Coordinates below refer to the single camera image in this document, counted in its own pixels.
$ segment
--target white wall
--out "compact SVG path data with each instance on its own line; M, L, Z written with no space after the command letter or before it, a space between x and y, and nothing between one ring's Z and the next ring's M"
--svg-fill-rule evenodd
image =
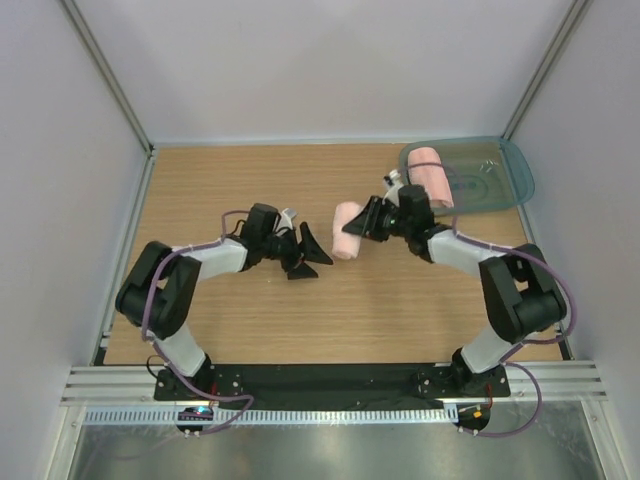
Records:
M593 2L515 137L536 180L527 208L536 238L577 294L580 323L571 345L596 360L636 475L639 45L637 0Z
M51 0L0 2L0 116L0 476L28 480L92 353L144 155Z
M570 0L78 0L155 142L499 135Z

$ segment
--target transparent blue tray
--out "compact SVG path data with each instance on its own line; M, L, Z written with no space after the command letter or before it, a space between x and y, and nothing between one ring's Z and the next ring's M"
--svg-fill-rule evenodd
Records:
M432 147L440 155L454 208L437 208L437 215L506 210L527 202L534 182L524 156L513 143L499 137L471 137L410 143L400 152L399 167L406 168L409 153ZM405 183L411 183L403 173Z

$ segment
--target metal frame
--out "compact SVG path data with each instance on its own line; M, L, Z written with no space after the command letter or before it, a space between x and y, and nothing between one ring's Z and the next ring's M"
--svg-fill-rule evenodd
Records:
M531 104L538 95L540 88L548 78L554 65L558 62L562 52L569 43L569 39L574 34L580 21L584 17L592 0L573 0L567 14L560 23L560 27L556 31L547 51L542 56L542 60L538 65L533 77L529 81L518 106L516 107L511 119L507 123L507 127L502 134L502 138L511 140L515 131L520 126L525 115L529 111Z
M537 378L545 402L582 401L591 410L590 422L594 442L603 468L609 478L624 479L626 473L617 450L608 441L614 438L605 420L608 398L598 370L592 361L527 362L523 363ZM159 366L152 367L158 371ZM496 398L500 403L536 402L531 381L518 369L507 369L512 389L509 398ZM206 401L157 402L153 400L155 379L145 367L76 367L72 369L60 404L60 435L51 462L48 480L64 480L69 474L75 454L80 426L87 419L90 425L172 425L176 412L187 406L207 405ZM446 399L445 407L433 413L399 412L255 412L243 425L304 425L371 424L371 423L449 423L452 412L461 402L481 402L477 399Z
M606 392L595 363L590 360L559 362L525 362L540 384L546 401L606 400ZM162 367L152 367L156 372ZM524 372L507 368L512 390L508 398L496 402L535 402L531 381ZM63 407L207 405L201 402L156 402L153 400L155 379L145 367L75 367L71 370L60 405ZM449 398L445 403L482 402L484 398Z
M140 120L138 120L138 116L134 112L133 107L131 107L127 96L120 86L120 82L118 82L118 79L113 73L111 66L109 66L109 62L102 53L102 50L100 49L98 42L93 36L93 33L91 33L91 29L82 16L82 12L80 12L80 9L78 8L75 0L58 0L58 3L62 7L62 10L66 14L69 22L71 22L71 25L80 38L80 41L85 46L89 57L102 76L107 89L113 95L114 100L122 110L122 113L127 119L127 122L129 122L129 125L138 138L140 145L147 153L147 155L151 155L153 145L151 144L149 137L145 133L144 128L142 128L142 124L140 123Z
M102 325L100 328L100 335L96 340L93 356L91 357L93 359L92 363L95 363L99 351L105 351L109 343L111 328L113 327L113 321L115 320L116 314L113 299L116 297L118 289L120 288L126 274L127 265L129 264L129 259L131 257L131 250L133 249L133 243L138 230L138 224L140 223L140 216L142 214L142 209L144 208L144 203L147 199L149 186L151 185L151 176L156 165L156 159L157 151L152 150L145 161L145 165L140 176L135 200L131 207L131 212L129 213L129 219L127 221L124 236L120 243L120 248L118 249L118 260L111 280L111 285L109 286L107 301L102 309Z

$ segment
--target wooden surface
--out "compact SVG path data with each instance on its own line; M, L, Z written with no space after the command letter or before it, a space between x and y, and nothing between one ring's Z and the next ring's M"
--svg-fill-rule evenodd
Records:
M220 215L267 203L298 211L325 251L337 204L383 194L402 145L208 147L162 150L142 213L132 262L150 240L211 241ZM236 218L229 221L233 229ZM519 245L517 211L467 215L459 228ZM401 239L363 241L356 260L313 265L319 279L287 281L279 262L200 283L188 322L218 363L447 361L488 325L479 280L431 265ZM152 353L118 316L107 364L140 364ZM520 360L558 360L557 347L527 347Z

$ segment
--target purple cable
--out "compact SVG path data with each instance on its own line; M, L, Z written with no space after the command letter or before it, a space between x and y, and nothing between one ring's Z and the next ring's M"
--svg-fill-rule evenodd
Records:
M149 317L151 316L151 306L153 305L153 298L155 297L155 294L156 294L156 289L158 287L158 282L160 281L160 277L162 276L162 271L166 268L166 266L169 264L169 262L171 260L173 260L175 257L177 257L178 255L182 255L184 253L197 252L199 250L204 250L204 249L207 249L207 248L215 248L215 247L218 247L218 246L222 245L222 242L224 241L225 237L227 236L226 218L229 215L234 215L234 214L238 214L238 213L248 214L249 212L246 211L246 210L231 210L231 211L225 212L222 215L222 217L221 217L222 235L220 236L220 238L218 240L216 240L214 242L211 242L211 243L205 243L205 244L202 244L202 245L196 245L196 246L189 246L189 247L181 248L179 250L171 252L169 255L167 255L160 262L160 264L158 265L158 268L156 268L156 271L153 274L153 278L151 279L151 286L149 287L149 293L147 295L147 301L146 301L145 306L144 306L144 312L142 314L142 322L141 322L141 325L140 325L140 332L141 332L141 335L142 335L142 341L144 341L144 342L150 341L151 342L151 344L153 345L153 348L156 351L156 353L158 354L158 356L164 360L164 362L171 369L173 374L184 384L184 386L187 387L189 390L191 390L193 393L195 393L196 395L198 395L198 396L200 396L202 398L206 398L207 400L212 400L212 401L219 402L219 403L246 401L246 403L243 405L242 409L240 409L238 411L238 413L236 413L233 417L231 417L229 420L221 423L220 425L216 425L215 427L209 428L207 430L203 430L202 432L200 432L200 436L209 435L209 434L212 434L212 433L217 433L217 432L220 432L222 430L225 430L225 429L229 428L231 426L231 424L233 424L233 422L235 422L247 410L249 410L249 408L251 408L251 406L253 405L253 402L254 402L253 395L237 395L237 396L232 396L232 397L231 396L227 397L227 396L220 396L220 395L211 395L209 393L203 392L202 390L194 387L184 377L184 375L182 375L182 373L180 373L180 371L178 371L178 369L171 363L171 361L167 358L167 356L164 354L162 349L153 341L153 337L147 335L147 331L149 329ZM203 417L211 417L211 418L214 417L214 415L206 415L206 414L203 414L201 416L203 416ZM115 456L112 456L110 458L113 458L114 460L120 460L120 461L136 460L136 459L138 459L138 458L140 458L140 457L142 457L142 456L144 456L144 455L146 455L146 454L148 454L148 453L150 453L152 451L157 450L158 448L166 445L167 443L169 443L170 441L172 441L172 440L174 440L176 438L182 438L182 435L175 435L175 436L167 437L167 438L161 440L160 442L156 443L152 447L148 448L144 452L136 454L136 455L115 455ZM95 450L93 451L93 453L91 454L91 456L87 460L87 464L82 469L82 473L80 474L80 477L79 477L80 479L84 479L85 478L85 476L87 475L87 473L89 471L89 467L92 465L93 461L95 460L95 456L96 456L97 452L100 449L101 449L101 445L98 444L98 446L95 448Z
M142 336L142 341L147 342L152 340L152 338L147 336L147 330L149 329L149 317L151 317L151 306L153 305L153 298L156 295L156 288L158 287L158 282L160 281L160 276L162 275L162 271L166 268L171 260L176 258L178 255L182 255L184 253L189 252L197 252L199 250L205 250L207 248L214 248L222 244L224 238L227 236L227 222L226 218L229 215L234 215L237 213L248 214L249 212L246 210L230 210L222 214L221 222L222 222L222 235L220 238L211 243L204 243L202 245L189 246L185 248L181 248L180 250L176 250L167 255L162 261L158 268L156 268L155 273L153 274L153 278L151 279L151 286L149 287L149 293L147 294L147 302L144 305L144 312L142 314L142 323L140 325L140 334Z
M440 167L443 168L445 170L450 170L451 172L453 172L453 174L455 175L456 179L459 181L459 175L458 173L451 168L450 166L445 166L441 163L435 163L435 162L421 162L421 163L416 163L413 165L408 165L407 167L405 167L405 171L407 172L407 177L409 177L409 170L411 170L412 168L416 168L416 167ZM487 242L483 242L481 240L476 240L470 237L467 237L466 235L460 233L457 229L457 224L458 224L458 216L454 216L453 220L451 221L451 229L453 230L453 234L456 236L456 238L459 238L461 241L469 244L469 245L473 245L475 247L480 247L480 248L484 248L484 249L488 249L488 250L493 250L496 252L500 252L500 253L506 253L506 254L511 254L511 255L515 255L516 257L520 257L524 260L527 260L531 263L534 263L535 265L539 266L540 268L542 268L545 272L547 272L549 275L551 275L556 282L558 282L558 285L560 285L560 288L564 291L565 296L567 297L567 301L569 303L569 325L567 326L567 330L565 332L566 336L571 335L571 333L573 332L573 329L576 326L576 321L577 321L577 316L578 316L578 309L576 308L576 300L575 297L573 296L573 293L571 292L571 289L569 288L569 285L567 284L567 282L564 281L564 279L560 276L560 274L554 270L552 267L550 267L546 262L543 262L542 260L529 255L528 253L525 252L521 252L519 250L514 250L512 248L508 248L508 247L503 247L500 245L493 245L491 243L487 243ZM557 335L554 338L550 338L547 340L524 340L522 342L522 344L524 345L553 345L556 343L560 343L562 340L564 340L563 335ZM517 344L515 345L504 357L502 357L501 362L506 361L509 357L511 357L514 353L516 353L517 351L519 351L522 348L522 344Z
M194 387L185 377L184 375L182 375L182 373L180 371L178 371L178 369L171 363L171 361L167 358L167 356L164 354L164 352L162 351L162 349L158 346L157 343L155 343L153 341L153 337L150 337L147 335L147 331L149 328L149 317L151 316L151 306L153 305L153 298L155 296L156 293L156 289L158 287L158 282L160 281L160 277L162 276L162 271L164 270L164 268L169 264L169 262L174 259L175 257L177 257L178 255L182 255L183 253L188 253L188 252L196 252L199 250L204 250L207 248L215 248L218 247L220 245L222 245L222 242L224 241L226 235L227 235L227 225L226 225L226 218L229 215L233 215L233 214L237 214L237 213L242 213L242 214L248 214L249 212L247 212L246 210L231 210L228 212L225 212L222 215L222 235L220 236L220 239L211 242L211 243L205 243L202 245L196 245L196 246L189 246L189 247L185 247L185 248L181 248L179 250L176 250L174 252L171 252L169 255L167 255L158 265L158 268L156 269L155 273L153 274L153 278L151 279L151 286L149 287L149 293L147 295L147 302L144 306L144 312L142 314L142 323L140 325L140 331L142 334L142 340L143 341L151 341L154 350L156 351L156 353L158 354L158 356L160 356L164 362L167 364L167 366L171 369L171 371L173 372L173 374L184 384L185 387L187 387L189 390L191 390L193 393L195 393L196 395L202 397L202 398L206 398L207 400L213 400L215 402L236 402L236 401L246 401L246 404L242 407L242 409L233 417L231 417L229 420L227 420L226 422L220 424L220 425L216 425L213 428L210 428L208 430L205 430L202 432L202 435L208 435L210 433L216 433L219 432L221 430L224 430L225 428L227 428L228 426L230 426L233 422L235 422L238 418L240 418L249 408L251 408L251 405L253 405L254 402L254 398L252 395L238 395L238 396L229 396L229 397L225 397L225 396L220 396L220 395L211 395L209 393L203 392L202 390L197 389L196 387Z
M527 368L525 368L522 365L519 365L517 363L506 362L505 365L507 367L514 367L514 368L518 368L518 369L522 370L527 375L527 377L529 377L531 379L531 383L533 383L533 388L536 389L536 397L538 399L537 403L536 403L536 409L534 410L533 415L531 415L531 418L529 420L527 420L527 422L524 425L522 425L521 427L516 428L515 430L511 430L510 432L500 432L500 433L476 432L474 430L471 430L470 428L460 427L463 432L469 433L469 434L471 434L473 436L477 436L477 437L507 438L507 437L511 437L513 435L518 435L519 433L524 432L527 428L529 428L531 425L533 425L535 423L535 421L538 419L538 417L540 416L540 412L542 410L542 390L540 389L540 384L536 380L536 377Z

